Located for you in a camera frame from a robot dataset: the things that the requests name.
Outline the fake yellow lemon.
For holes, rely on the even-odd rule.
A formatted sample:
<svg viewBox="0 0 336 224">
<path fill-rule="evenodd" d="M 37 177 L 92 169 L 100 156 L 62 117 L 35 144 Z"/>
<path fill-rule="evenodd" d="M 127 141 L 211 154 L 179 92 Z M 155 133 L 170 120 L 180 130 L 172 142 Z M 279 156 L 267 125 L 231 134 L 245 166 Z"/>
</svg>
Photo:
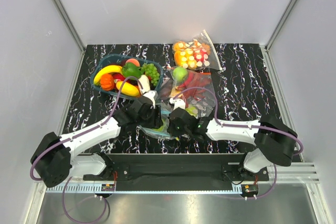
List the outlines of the fake yellow lemon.
<svg viewBox="0 0 336 224">
<path fill-rule="evenodd" d="M 122 84 L 123 84 L 122 81 L 117 81 L 115 85 L 118 90 L 121 90 L 122 94 L 131 96 L 131 97 L 139 97 L 141 95 L 140 89 L 138 86 L 134 86 L 128 82 L 126 82 L 123 86 Z"/>
</svg>

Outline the fake green bell pepper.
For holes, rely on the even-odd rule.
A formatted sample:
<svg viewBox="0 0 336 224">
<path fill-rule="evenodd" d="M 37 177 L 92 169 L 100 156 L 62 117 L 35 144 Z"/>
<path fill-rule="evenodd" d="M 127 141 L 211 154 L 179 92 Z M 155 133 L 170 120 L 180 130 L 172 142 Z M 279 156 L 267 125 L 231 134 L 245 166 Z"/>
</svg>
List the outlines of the fake green bell pepper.
<svg viewBox="0 0 336 224">
<path fill-rule="evenodd" d="M 135 64 L 131 62 L 127 62 L 123 67 L 122 67 L 122 74 L 125 78 L 127 77 L 135 77 L 139 79 L 142 75 L 140 67 L 137 67 Z"/>
</svg>

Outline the orange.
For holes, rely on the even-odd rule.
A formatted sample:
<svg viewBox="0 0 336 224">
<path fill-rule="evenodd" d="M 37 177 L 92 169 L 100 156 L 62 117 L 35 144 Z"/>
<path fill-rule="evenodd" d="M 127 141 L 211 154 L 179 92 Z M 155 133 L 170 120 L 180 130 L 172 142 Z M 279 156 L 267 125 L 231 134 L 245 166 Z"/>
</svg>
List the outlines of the orange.
<svg viewBox="0 0 336 224">
<path fill-rule="evenodd" d="M 111 91 L 114 88 L 114 78 L 111 74 L 103 74 L 100 79 L 100 86 L 103 90 Z"/>
</svg>

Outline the fake peach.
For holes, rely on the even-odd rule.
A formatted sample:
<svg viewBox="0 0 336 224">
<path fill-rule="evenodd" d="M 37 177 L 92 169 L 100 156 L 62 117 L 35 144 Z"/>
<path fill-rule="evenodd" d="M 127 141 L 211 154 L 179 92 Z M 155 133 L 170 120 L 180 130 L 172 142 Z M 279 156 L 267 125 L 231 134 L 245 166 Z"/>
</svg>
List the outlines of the fake peach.
<svg viewBox="0 0 336 224">
<path fill-rule="evenodd" d="M 140 67 L 140 62 L 138 60 L 136 60 L 135 58 L 130 58 L 126 61 L 126 63 L 132 63 L 134 64 L 136 67 Z"/>
</svg>

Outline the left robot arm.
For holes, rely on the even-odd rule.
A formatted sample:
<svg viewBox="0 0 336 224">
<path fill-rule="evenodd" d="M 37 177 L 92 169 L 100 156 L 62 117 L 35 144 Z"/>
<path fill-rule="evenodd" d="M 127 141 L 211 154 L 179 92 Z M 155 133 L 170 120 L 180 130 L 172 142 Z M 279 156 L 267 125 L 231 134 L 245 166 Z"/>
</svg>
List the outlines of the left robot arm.
<svg viewBox="0 0 336 224">
<path fill-rule="evenodd" d="M 31 157 L 30 176 L 42 181 L 48 188 L 55 187 L 70 177 L 84 180 L 110 180 L 115 171 L 114 162 L 104 153 L 83 156 L 85 150 L 128 132 L 131 127 L 158 128 L 162 126 L 161 107 L 147 97 L 111 113 L 97 123 L 77 132 L 46 134 Z"/>
</svg>

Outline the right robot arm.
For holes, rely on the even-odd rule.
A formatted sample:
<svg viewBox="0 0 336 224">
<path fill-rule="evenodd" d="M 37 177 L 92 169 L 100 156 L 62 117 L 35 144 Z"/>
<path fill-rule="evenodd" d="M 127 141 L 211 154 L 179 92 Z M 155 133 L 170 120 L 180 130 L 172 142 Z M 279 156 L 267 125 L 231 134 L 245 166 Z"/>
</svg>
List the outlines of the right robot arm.
<svg viewBox="0 0 336 224">
<path fill-rule="evenodd" d="M 188 135 L 197 141 L 235 141 L 251 144 L 255 149 L 243 155 L 239 165 L 224 171 L 231 181 L 253 179 L 269 165 L 289 167 L 295 154 L 297 134 L 280 120 L 264 117 L 253 121 L 223 121 L 211 114 L 197 119 L 185 109 L 169 114 L 169 134 Z"/>
</svg>

